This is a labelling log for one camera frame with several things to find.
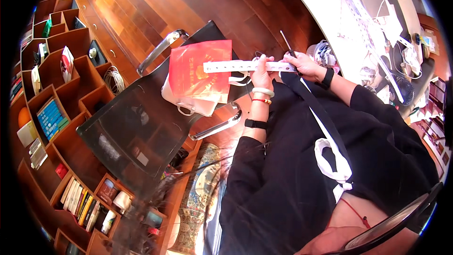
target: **black watch strap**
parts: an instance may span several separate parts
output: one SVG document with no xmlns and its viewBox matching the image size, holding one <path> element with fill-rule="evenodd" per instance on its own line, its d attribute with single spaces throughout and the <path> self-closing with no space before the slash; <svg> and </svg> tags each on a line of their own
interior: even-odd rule
<svg viewBox="0 0 453 255">
<path fill-rule="evenodd" d="M 332 82 L 333 74 L 335 74 L 335 72 L 333 71 L 333 68 L 327 68 L 324 80 L 321 82 L 322 88 L 324 88 L 324 89 L 330 88 L 330 83 Z"/>
<path fill-rule="evenodd" d="M 263 121 L 257 121 L 257 120 L 252 120 L 252 119 L 246 119 L 246 122 L 244 123 L 246 127 L 250 128 L 261 128 L 266 130 L 267 129 L 267 122 Z"/>
</svg>

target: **white desk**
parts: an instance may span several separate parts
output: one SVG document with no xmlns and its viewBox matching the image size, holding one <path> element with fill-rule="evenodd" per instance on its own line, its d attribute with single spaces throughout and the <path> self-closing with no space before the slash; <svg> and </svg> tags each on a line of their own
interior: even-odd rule
<svg viewBox="0 0 453 255">
<path fill-rule="evenodd" d="M 338 36 L 340 30 L 348 30 L 351 34 L 354 33 L 354 29 L 356 32 L 358 31 L 359 28 L 357 25 L 354 25 L 355 19 L 352 14 L 348 17 L 347 12 L 341 11 L 341 0 L 302 0 L 302 2 L 309 9 L 329 42 L 343 76 L 354 83 L 361 84 L 361 77 L 359 75 L 361 68 L 369 66 L 373 69 L 375 68 L 376 61 L 374 59 L 371 61 L 367 58 L 366 55 L 368 50 L 363 44 Z M 406 20 L 408 28 L 409 23 L 411 25 L 410 33 L 412 33 L 411 31 L 419 32 L 419 29 L 418 31 L 415 31 L 416 28 L 414 27 L 417 25 L 415 20 L 418 21 L 417 14 L 415 13 L 415 16 L 413 16 L 408 0 L 402 0 L 400 5 L 402 5 L 401 9 L 404 10 L 403 12 L 406 11 L 408 18 L 410 18 L 410 20 Z M 341 20 L 342 26 L 340 26 L 340 16 L 343 16 L 343 19 Z M 389 58 L 388 54 L 385 52 L 385 38 L 382 31 L 373 32 L 373 38 L 377 53 Z"/>
</svg>

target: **wooden drawer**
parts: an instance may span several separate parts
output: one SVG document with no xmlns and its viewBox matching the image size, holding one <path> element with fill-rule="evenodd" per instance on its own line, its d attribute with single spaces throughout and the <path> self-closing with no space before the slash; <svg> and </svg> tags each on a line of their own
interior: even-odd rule
<svg viewBox="0 0 453 255">
<path fill-rule="evenodd" d="M 97 16 L 96 12 L 94 11 L 94 8 L 91 6 L 88 0 L 76 0 L 76 2 L 77 5 L 79 6 L 80 11 L 82 11 L 82 14 L 85 17 Z"/>
<path fill-rule="evenodd" d="M 106 56 L 107 60 L 111 62 L 112 65 L 116 66 L 120 72 L 123 71 L 135 71 L 135 68 L 122 52 L 121 48 L 115 43 L 110 33 L 105 28 L 103 22 L 99 19 L 98 16 L 87 16 L 85 17 L 88 23 L 89 28 L 96 36 L 96 41 L 98 42 L 102 52 Z"/>
</svg>

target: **white bag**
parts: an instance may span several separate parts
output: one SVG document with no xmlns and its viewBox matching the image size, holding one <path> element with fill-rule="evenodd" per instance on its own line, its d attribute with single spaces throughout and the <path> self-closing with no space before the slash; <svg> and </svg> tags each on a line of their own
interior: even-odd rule
<svg viewBox="0 0 453 255">
<path fill-rule="evenodd" d="M 244 80 L 246 77 L 247 77 L 247 74 L 244 74 L 244 77 L 230 77 L 229 84 L 235 85 L 235 86 L 245 86 L 251 81 L 250 79 L 246 84 L 241 84 L 239 82 Z M 170 88 L 170 83 L 168 82 L 168 75 L 167 75 L 167 78 L 165 79 L 165 83 L 164 83 L 162 89 L 160 90 L 160 92 L 162 94 L 162 97 L 166 101 L 176 105 L 178 107 L 179 113 L 182 115 L 185 115 L 185 116 L 191 116 L 194 113 L 198 113 L 203 116 L 209 117 L 209 116 L 212 116 L 212 113 L 214 112 L 214 110 L 217 106 L 216 102 L 212 102 L 209 100 L 192 99 L 192 98 L 177 98 L 177 97 L 173 96 L 173 92 L 171 91 L 171 88 Z M 188 113 L 188 114 L 184 113 L 181 110 L 182 107 L 190 110 L 190 113 Z"/>
</svg>

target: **chrome armrest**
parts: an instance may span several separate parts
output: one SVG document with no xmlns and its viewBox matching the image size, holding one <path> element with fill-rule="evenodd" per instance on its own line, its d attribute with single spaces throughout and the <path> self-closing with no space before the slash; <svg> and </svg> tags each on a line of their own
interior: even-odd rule
<svg viewBox="0 0 453 255">
<path fill-rule="evenodd" d="M 207 136 L 211 136 L 212 134 L 218 133 L 220 131 L 223 131 L 227 128 L 230 128 L 230 127 L 236 125 L 241 120 L 242 110 L 241 110 L 241 107 L 239 107 L 239 105 L 235 102 L 232 102 L 231 106 L 234 109 L 237 109 L 237 113 L 233 117 L 231 117 L 229 120 L 227 120 L 225 122 L 222 122 L 209 129 L 206 129 L 200 133 L 196 133 L 194 135 L 189 134 L 190 139 L 192 139 L 193 141 L 201 140 L 203 138 L 206 138 Z"/>
<path fill-rule="evenodd" d="M 174 41 L 176 41 L 178 38 L 182 38 L 184 41 L 186 41 L 189 38 L 189 35 L 183 29 L 169 33 L 137 68 L 137 73 L 140 75 L 140 77 L 143 77 L 143 71 L 148 68 L 148 66 L 150 66 L 150 64 L 156 59 L 156 57 L 162 54 L 162 52 L 167 49 L 167 47 L 169 47 L 172 43 L 174 43 Z"/>
</svg>

